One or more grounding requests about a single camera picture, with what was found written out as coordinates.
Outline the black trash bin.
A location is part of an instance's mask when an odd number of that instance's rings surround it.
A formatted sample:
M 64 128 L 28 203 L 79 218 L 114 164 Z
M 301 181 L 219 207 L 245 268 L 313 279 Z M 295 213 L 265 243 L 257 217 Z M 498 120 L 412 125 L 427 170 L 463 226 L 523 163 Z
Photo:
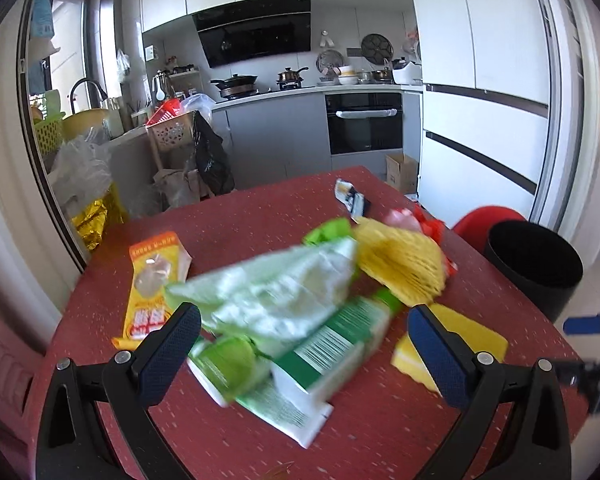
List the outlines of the black trash bin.
M 583 278 L 582 260 L 559 234 L 522 220 L 494 224 L 486 258 L 554 323 Z

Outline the white rice cooker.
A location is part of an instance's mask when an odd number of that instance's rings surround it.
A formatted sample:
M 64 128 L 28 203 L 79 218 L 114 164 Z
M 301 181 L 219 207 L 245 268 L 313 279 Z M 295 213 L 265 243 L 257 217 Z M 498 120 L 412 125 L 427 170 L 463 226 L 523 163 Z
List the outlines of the white rice cooker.
M 392 78 L 401 86 L 420 86 L 422 84 L 422 64 L 396 58 L 392 61 Z

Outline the red basket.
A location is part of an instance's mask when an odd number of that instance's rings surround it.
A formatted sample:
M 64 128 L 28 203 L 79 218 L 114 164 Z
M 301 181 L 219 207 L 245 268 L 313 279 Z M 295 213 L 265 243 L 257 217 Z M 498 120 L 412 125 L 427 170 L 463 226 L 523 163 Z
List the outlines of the red basket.
M 152 127 L 167 120 L 177 118 L 182 114 L 181 101 L 178 99 L 170 99 L 164 101 L 158 110 L 151 115 L 151 118 L 146 122 L 147 127 Z

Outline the gold foil bag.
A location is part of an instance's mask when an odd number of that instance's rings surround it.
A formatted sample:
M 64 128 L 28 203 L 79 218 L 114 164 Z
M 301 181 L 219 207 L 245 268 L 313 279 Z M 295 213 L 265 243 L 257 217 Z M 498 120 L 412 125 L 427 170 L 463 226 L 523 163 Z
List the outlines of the gold foil bag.
M 86 249 L 92 252 L 102 242 L 106 229 L 123 224 L 129 218 L 118 187 L 113 183 L 101 198 L 89 203 L 71 222 Z

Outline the green white carton box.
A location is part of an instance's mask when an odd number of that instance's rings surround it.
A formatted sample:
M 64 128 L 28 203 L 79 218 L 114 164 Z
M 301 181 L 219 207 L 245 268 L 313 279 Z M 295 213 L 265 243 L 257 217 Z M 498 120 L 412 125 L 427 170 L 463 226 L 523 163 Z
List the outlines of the green white carton box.
M 332 414 L 329 400 L 380 347 L 403 304 L 389 289 L 347 301 L 311 336 L 271 364 L 240 406 L 308 448 Z

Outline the pink red plastic bag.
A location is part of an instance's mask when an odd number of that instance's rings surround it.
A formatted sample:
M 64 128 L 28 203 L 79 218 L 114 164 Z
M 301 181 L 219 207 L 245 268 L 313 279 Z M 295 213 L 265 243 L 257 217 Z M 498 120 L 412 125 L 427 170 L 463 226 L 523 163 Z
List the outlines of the pink red plastic bag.
M 391 209 L 382 222 L 386 226 L 399 228 L 414 232 L 422 233 L 436 242 L 439 247 L 442 247 L 442 237 L 445 232 L 445 225 L 442 221 L 429 218 L 419 204 L 415 205 L 415 209 Z

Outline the small silver blue wrapper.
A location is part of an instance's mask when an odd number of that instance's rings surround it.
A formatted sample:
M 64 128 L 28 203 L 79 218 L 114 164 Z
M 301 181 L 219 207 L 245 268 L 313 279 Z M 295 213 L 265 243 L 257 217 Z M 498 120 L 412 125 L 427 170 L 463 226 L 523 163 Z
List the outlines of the small silver blue wrapper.
M 351 219 L 358 223 L 359 218 L 364 218 L 370 209 L 368 198 L 353 186 L 351 182 L 337 179 L 334 187 L 336 200 L 346 207 Z

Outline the red plastic stool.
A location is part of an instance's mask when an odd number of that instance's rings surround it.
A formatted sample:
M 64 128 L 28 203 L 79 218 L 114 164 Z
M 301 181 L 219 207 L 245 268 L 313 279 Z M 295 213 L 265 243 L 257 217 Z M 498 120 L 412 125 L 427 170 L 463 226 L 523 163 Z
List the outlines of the red plastic stool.
M 507 220 L 524 221 L 524 217 L 516 210 L 507 207 L 483 206 L 465 214 L 452 227 L 452 231 L 477 252 L 483 254 L 492 226 Z

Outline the pink chair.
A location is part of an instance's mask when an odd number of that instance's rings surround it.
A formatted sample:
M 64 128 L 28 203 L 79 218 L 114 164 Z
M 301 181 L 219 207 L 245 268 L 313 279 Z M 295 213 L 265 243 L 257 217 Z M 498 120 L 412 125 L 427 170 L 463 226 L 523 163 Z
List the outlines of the pink chair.
M 24 412 L 42 359 L 0 319 L 0 421 L 24 442 L 31 437 Z

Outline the clear plastic bag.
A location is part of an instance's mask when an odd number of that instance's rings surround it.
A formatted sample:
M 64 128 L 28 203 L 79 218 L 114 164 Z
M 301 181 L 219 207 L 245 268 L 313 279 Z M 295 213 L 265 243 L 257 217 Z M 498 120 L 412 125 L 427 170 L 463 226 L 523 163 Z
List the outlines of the clear plastic bag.
M 113 180 L 109 151 L 86 136 L 61 145 L 50 173 L 57 203 L 68 219 L 103 198 Z

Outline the steel pot on stove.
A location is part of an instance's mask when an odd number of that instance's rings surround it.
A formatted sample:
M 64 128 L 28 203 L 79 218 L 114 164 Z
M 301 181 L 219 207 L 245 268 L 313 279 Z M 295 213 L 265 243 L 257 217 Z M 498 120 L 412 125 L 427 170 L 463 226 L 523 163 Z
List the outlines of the steel pot on stove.
M 300 89 L 302 87 L 303 78 L 301 73 L 308 70 L 307 67 L 301 67 L 298 70 L 293 70 L 291 67 L 286 67 L 278 74 L 277 85 L 280 90 Z

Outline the black plastic bag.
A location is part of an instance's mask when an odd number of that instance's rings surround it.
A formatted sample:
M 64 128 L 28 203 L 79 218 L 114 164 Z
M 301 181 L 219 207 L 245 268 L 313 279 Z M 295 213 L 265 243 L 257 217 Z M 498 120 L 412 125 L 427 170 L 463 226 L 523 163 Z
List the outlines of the black plastic bag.
M 199 112 L 194 115 L 195 160 L 204 184 L 213 195 L 224 195 L 235 188 L 230 161 L 218 136 Z

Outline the green plastic basket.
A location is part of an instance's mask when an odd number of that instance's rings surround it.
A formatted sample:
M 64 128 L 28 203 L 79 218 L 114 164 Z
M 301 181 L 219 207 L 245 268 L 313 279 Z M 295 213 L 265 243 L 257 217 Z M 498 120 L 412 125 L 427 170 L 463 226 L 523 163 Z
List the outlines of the green plastic basket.
M 55 153 L 64 142 L 64 134 L 62 133 L 64 117 L 65 113 L 60 112 L 48 115 L 44 119 L 35 119 L 36 145 L 41 155 Z

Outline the yellow basin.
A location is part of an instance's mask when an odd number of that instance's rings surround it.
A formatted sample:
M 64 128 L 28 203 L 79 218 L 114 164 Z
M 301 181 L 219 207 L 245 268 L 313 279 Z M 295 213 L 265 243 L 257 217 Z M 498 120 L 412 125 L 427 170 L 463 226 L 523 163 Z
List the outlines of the yellow basin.
M 93 108 L 74 113 L 62 120 L 62 135 L 69 142 L 83 133 L 90 132 L 91 128 L 100 129 L 109 120 L 109 112 L 104 108 Z

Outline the black sink faucet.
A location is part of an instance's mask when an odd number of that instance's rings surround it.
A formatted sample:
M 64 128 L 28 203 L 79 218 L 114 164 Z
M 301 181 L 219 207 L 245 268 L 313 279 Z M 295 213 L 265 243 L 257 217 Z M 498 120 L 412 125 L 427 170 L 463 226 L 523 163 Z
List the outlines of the black sink faucet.
M 108 100 L 107 92 L 102 88 L 102 86 L 97 80 L 87 77 L 81 78 L 76 81 L 69 93 L 69 101 L 72 114 L 76 114 L 76 92 L 81 87 L 86 88 L 86 102 L 90 110 L 96 110 L 96 108 L 101 108 L 102 104 L 104 104 Z

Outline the white refrigerator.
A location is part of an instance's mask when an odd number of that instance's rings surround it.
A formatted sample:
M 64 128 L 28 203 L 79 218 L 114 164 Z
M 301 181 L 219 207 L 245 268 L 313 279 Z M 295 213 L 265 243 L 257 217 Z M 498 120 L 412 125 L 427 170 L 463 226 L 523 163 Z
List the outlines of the white refrigerator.
M 529 217 L 548 140 L 539 0 L 414 0 L 422 54 L 418 197 L 448 226 L 482 206 Z

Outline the black built-in oven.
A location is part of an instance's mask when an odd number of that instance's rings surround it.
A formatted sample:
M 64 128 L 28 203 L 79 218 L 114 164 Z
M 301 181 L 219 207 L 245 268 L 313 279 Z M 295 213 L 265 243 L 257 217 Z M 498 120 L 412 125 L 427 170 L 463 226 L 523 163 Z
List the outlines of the black built-in oven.
M 333 155 L 403 148 L 400 93 L 338 93 L 325 96 Z

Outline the black wok on stove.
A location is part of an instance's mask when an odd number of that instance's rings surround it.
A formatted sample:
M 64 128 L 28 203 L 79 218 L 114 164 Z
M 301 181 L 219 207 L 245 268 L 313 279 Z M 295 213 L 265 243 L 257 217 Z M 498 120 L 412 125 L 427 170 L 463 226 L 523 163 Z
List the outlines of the black wok on stove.
M 232 100 L 243 96 L 252 96 L 256 92 L 257 76 L 234 74 L 226 79 L 211 79 L 220 92 L 222 99 Z

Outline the yellow foam fruit net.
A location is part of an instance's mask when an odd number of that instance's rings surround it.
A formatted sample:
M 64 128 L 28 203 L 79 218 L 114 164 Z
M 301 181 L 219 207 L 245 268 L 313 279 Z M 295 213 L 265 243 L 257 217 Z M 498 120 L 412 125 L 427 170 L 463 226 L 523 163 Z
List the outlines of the yellow foam fruit net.
M 431 304 L 444 291 L 445 256 L 429 236 L 362 217 L 356 220 L 353 236 L 358 267 L 402 304 Z

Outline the grey lower cabinets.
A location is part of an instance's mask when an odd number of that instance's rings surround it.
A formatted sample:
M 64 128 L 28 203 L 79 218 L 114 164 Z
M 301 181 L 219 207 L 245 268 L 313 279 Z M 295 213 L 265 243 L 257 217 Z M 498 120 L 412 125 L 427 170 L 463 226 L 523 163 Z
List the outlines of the grey lower cabinets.
M 240 190 L 332 169 L 321 93 L 279 92 L 219 103 L 213 128 L 228 142 Z

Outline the wooden perforated crate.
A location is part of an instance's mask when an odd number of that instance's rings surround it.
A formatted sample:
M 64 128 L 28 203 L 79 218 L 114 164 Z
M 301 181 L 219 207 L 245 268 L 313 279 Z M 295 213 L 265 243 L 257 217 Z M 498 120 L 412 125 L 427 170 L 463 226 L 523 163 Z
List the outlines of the wooden perforated crate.
M 194 114 L 166 118 L 155 125 L 146 125 L 152 157 L 158 170 L 163 170 L 162 154 L 191 144 L 194 140 Z

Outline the green hand cream tube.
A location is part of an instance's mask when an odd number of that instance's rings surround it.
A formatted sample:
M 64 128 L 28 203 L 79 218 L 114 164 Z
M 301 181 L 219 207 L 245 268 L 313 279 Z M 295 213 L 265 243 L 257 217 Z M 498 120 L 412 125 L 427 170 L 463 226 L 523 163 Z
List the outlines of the green hand cream tube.
M 257 387 L 271 373 L 271 362 L 246 336 L 199 337 L 187 366 L 204 391 L 221 408 Z

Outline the yellow orange snack wrapper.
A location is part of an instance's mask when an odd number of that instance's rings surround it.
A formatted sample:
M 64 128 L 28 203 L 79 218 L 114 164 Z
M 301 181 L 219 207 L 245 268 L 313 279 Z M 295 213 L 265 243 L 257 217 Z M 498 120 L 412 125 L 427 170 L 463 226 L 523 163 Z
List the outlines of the yellow orange snack wrapper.
M 143 240 L 129 248 L 133 277 L 122 335 L 111 339 L 119 351 L 133 351 L 173 312 L 164 299 L 166 286 L 184 282 L 192 257 L 175 232 Z

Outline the cardboard box on floor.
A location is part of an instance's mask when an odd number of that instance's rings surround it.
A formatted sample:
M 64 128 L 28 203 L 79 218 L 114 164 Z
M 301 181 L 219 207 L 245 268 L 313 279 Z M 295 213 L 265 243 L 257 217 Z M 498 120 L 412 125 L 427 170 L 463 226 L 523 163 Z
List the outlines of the cardboard box on floor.
M 388 154 L 386 156 L 386 182 L 403 195 L 417 192 L 419 162 L 410 156 Z

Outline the green white plastic bag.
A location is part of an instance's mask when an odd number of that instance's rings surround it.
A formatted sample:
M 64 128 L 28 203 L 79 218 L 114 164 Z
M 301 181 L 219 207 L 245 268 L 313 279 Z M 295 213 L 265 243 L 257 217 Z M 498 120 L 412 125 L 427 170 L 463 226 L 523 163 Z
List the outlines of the green white plastic bag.
M 328 220 L 300 245 L 224 266 L 164 289 L 171 309 L 193 304 L 209 333 L 294 344 L 344 303 L 358 242 L 347 218 Z

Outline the black range hood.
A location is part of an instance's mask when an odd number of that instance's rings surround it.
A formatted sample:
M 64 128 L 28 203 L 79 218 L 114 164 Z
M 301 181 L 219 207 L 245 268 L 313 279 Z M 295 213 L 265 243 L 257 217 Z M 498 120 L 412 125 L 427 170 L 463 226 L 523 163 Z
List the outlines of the black range hood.
M 311 49 L 311 0 L 240 0 L 193 20 L 212 68 Z

